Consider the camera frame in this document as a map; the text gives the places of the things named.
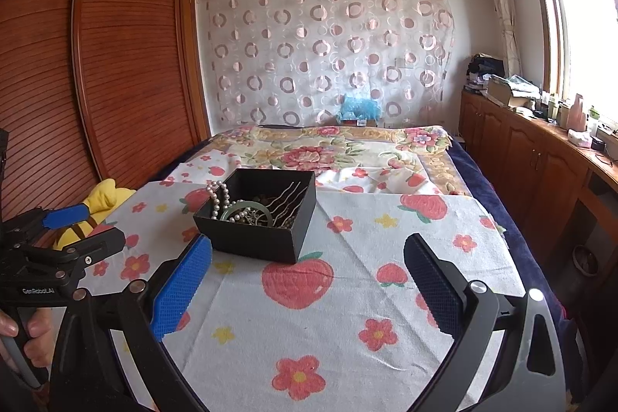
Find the person's left hand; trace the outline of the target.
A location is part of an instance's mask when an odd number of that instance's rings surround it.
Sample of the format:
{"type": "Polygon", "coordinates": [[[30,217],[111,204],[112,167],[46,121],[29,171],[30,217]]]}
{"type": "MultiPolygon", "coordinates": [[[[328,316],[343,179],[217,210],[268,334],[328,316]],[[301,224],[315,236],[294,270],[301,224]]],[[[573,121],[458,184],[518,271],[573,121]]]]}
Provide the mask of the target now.
{"type": "MultiPolygon", "coordinates": [[[[25,356],[31,360],[34,367],[44,368],[51,364],[53,359],[53,315],[48,307],[38,309],[27,322],[27,332],[31,339],[24,346],[25,356]]],[[[1,311],[1,335],[15,338],[19,328],[11,317],[1,311]]],[[[9,365],[16,368],[15,362],[1,345],[1,356],[9,365]]]]}

